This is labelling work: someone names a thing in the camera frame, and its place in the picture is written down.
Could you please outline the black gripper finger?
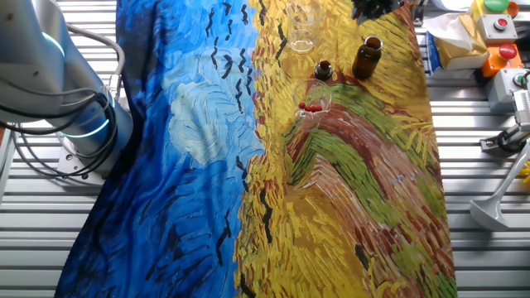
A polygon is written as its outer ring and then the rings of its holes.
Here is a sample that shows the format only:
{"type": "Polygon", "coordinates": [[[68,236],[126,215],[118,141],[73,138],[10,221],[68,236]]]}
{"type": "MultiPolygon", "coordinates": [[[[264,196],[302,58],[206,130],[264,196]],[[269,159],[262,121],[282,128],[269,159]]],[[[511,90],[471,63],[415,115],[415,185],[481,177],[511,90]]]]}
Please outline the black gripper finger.
{"type": "Polygon", "coordinates": [[[373,20],[378,17],[378,0],[352,0],[352,18],[357,22],[373,20]]]}
{"type": "Polygon", "coordinates": [[[396,11],[405,5],[405,0],[378,0],[378,18],[396,11]]]}

